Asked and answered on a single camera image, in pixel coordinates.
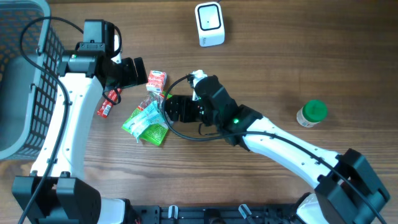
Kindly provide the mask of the red tissue pack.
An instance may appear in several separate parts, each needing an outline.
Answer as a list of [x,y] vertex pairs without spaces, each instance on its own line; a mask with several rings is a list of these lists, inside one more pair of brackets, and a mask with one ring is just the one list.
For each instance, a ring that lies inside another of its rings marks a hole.
[[162,93],[167,80],[165,72],[151,70],[146,83],[147,91]]

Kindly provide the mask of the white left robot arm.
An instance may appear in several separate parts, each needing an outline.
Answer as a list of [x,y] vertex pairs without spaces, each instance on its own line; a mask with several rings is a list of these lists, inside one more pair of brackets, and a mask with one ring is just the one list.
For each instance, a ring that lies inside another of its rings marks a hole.
[[83,180],[93,113],[109,91],[147,83],[141,58],[121,58],[117,26],[88,19],[83,41],[65,51],[52,78],[58,85],[49,129],[28,176],[17,176],[12,194],[22,220],[32,223],[137,223],[127,199],[103,198]]

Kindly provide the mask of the green candy bag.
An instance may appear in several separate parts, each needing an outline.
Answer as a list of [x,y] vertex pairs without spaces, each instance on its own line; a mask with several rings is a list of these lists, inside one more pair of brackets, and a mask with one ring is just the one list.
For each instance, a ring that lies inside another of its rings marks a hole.
[[[160,111],[162,109],[162,102],[164,100],[164,93],[165,93],[164,91],[162,93],[156,93],[156,92],[150,91],[146,95],[146,97],[141,101],[139,106],[133,111],[132,115],[126,121],[129,121],[131,118],[135,117],[137,114],[139,114],[141,111],[143,111],[153,101],[156,101],[158,103],[158,109]],[[169,130],[169,128],[168,128],[166,122],[164,122],[162,124],[150,125],[142,133],[142,135],[140,136],[139,140],[143,139],[143,140],[145,140],[147,142],[150,142],[150,143],[152,143],[152,144],[154,144],[156,146],[159,146],[159,145],[161,145],[162,141],[164,140],[164,137],[167,134],[168,130]]]

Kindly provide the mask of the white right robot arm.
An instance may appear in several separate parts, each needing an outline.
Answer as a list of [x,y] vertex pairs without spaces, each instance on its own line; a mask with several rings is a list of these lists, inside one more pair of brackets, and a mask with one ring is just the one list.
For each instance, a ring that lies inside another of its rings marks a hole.
[[237,105],[218,77],[184,77],[192,96],[165,94],[165,121],[201,122],[215,126],[214,140],[266,156],[311,186],[294,211],[301,223],[385,223],[381,210],[391,196],[358,151],[344,154],[314,146],[273,124],[245,105]]

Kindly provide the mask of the red snack bar wrapper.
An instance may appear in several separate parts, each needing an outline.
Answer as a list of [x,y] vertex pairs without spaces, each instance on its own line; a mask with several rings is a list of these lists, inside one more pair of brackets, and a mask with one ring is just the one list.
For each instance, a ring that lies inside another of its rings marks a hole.
[[114,105],[117,105],[121,102],[121,92],[122,92],[122,89],[117,88],[117,89],[111,90],[106,96],[103,95],[105,98],[105,101],[101,105],[101,108],[97,111],[97,115],[99,115],[103,118],[107,118],[111,108]]

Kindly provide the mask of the mint green wipes pack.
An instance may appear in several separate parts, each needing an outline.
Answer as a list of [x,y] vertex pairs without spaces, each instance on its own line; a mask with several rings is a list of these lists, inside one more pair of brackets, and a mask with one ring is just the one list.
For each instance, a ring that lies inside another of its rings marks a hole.
[[126,121],[123,124],[123,128],[126,128],[136,138],[137,142],[139,142],[140,136],[150,125],[162,124],[164,122],[165,120],[158,109],[158,103],[153,101],[135,117]]

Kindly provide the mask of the green lid jar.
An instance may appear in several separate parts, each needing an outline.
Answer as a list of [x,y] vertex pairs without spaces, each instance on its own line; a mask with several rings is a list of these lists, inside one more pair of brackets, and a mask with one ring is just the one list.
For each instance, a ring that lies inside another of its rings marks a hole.
[[312,128],[323,121],[328,115],[326,104],[320,100],[310,100],[297,112],[297,122],[305,127]]

